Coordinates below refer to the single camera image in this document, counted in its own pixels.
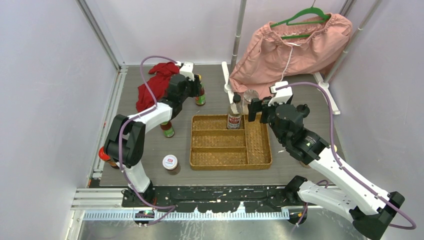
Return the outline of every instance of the red cloth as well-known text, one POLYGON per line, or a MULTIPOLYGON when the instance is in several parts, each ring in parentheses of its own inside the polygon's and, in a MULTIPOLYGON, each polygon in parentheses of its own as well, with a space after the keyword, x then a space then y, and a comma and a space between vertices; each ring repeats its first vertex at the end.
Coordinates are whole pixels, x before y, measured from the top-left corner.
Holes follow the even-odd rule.
MULTIPOLYGON (((156 73, 156 76, 151 77, 147 84, 156 97, 156 100, 159 100, 165 95, 165 91, 170 84, 171 76, 174 74, 179 74, 180 69, 173 62, 159 63, 150 69, 150 71, 148 71, 148 74, 154 73, 156 73)), ((153 101, 153 98, 150 95, 146 85, 143 84, 139 86, 138 101, 135 103, 135 108, 137 111, 141 112, 150 108, 154 104, 155 102, 153 101)))

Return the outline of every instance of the woven basket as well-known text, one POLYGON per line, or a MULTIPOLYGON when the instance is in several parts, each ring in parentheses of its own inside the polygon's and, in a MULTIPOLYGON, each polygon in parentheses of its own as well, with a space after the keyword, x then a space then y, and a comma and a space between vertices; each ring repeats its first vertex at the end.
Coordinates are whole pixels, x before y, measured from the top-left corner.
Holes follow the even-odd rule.
POLYGON ((240 129, 227 129, 227 115, 195 115, 191 122, 190 166, 193 170, 269 169, 268 127, 258 114, 241 119, 240 129))

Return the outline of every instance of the green hanger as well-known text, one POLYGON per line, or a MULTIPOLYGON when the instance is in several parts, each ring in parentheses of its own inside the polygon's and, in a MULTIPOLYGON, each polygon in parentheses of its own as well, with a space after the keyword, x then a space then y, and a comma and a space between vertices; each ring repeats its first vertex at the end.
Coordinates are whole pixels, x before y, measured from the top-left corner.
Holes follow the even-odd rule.
MULTIPOLYGON (((302 11, 298 12, 292 18, 274 23, 270 27, 273 28, 273 27, 276 27, 276 26, 281 25, 281 24, 286 24, 288 26, 290 26, 290 25, 300 25, 300 24, 320 24, 320 23, 325 23, 328 19, 330 19, 330 16, 325 15, 324 12, 321 9, 319 9, 317 7, 313 7, 313 5, 312 5, 312 7, 303 9, 302 11), (321 18, 323 18, 323 20, 301 21, 301 22, 290 23, 291 21, 297 19, 298 17, 306 15, 306 14, 316 14, 316 15, 320 16, 321 18)), ((307 38, 309 36, 310 36, 310 34, 304 34, 304 35, 282 36, 281 38, 282 39, 295 39, 295 38, 307 38)))

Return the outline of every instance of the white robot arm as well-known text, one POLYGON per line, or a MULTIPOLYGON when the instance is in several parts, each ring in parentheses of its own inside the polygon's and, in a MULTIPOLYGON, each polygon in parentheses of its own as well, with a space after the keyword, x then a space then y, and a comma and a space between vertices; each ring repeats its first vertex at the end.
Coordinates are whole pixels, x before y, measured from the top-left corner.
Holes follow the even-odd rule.
POLYGON ((297 107, 291 105, 291 87, 280 89, 286 85, 288 83, 282 81, 270 87, 273 97, 262 100, 254 98, 248 106, 248 120, 254 121, 256 113, 262 112, 260 122, 270 126, 278 142, 290 156, 320 172, 341 189, 341 192, 326 189, 304 177, 295 176, 285 187, 287 198, 292 202, 322 206, 352 222, 367 238, 380 239, 396 214, 380 198, 396 208, 400 208, 405 198, 398 192, 389 193, 368 181, 340 156, 337 156, 337 162, 330 144, 304 127, 303 119, 308 116, 310 109, 306 104, 297 107), (372 194, 359 181, 377 194, 372 194))
POLYGON ((135 118, 124 129, 128 139, 122 140, 122 167, 137 192, 142 193, 146 199, 153 185, 140 161, 145 134, 161 123, 175 118, 183 109, 183 102, 188 97, 198 97, 202 88, 199 75, 193 74, 192 62, 177 62, 176 65, 180 67, 179 74, 171 76, 166 94, 157 105, 130 116, 115 116, 104 144, 104 152, 119 164, 120 129, 128 119, 135 118))

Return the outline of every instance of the pink garment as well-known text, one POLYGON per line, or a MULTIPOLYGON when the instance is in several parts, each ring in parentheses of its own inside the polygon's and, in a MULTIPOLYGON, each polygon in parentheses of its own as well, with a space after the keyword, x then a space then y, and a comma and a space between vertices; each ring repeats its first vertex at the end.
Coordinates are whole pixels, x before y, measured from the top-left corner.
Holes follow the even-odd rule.
MULTIPOLYGON (((325 23, 286 25, 271 28, 269 22, 252 36, 247 51, 229 76, 234 92, 256 90, 260 98, 270 96, 269 87, 284 76, 313 74, 331 65, 349 41, 352 23, 340 14, 329 13, 325 23), (307 38, 282 39, 305 35, 307 38)), ((305 22, 319 21, 313 17, 305 22)))

